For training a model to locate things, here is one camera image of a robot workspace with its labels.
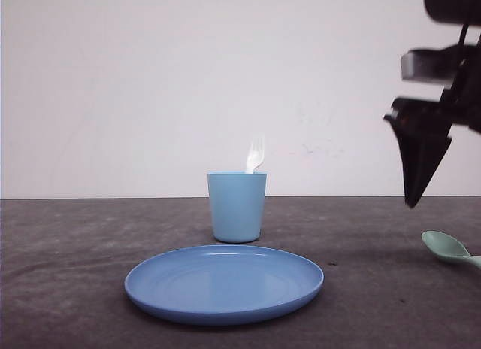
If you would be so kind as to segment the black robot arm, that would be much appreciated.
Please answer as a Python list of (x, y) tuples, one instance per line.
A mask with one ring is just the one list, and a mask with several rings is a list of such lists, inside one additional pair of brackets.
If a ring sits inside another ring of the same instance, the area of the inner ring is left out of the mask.
[(461, 26), (456, 44), (442, 49), (412, 49), (401, 57), (403, 80), (443, 86), (437, 101), (397, 97), (384, 116), (398, 140), (404, 201), (414, 208), (422, 198), (452, 139), (454, 125), (480, 131), (480, 45), (465, 41), (480, 25), (480, 0), (424, 0), (428, 16)]

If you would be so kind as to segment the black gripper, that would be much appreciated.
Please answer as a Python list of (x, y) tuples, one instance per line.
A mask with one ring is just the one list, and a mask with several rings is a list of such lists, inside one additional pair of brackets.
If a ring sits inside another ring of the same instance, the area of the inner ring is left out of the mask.
[[(458, 43), (465, 42), (468, 29), (461, 28)], [(414, 208), (444, 158), (452, 139), (444, 125), (465, 125), (480, 131), (480, 43), (474, 45), (476, 52), (466, 59), (450, 86), (443, 86), (437, 101), (397, 97), (392, 112), (384, 116), (398, 140), (404, 177), (404, 201)], [(416, 127), (426, 125), (429, 129)]]

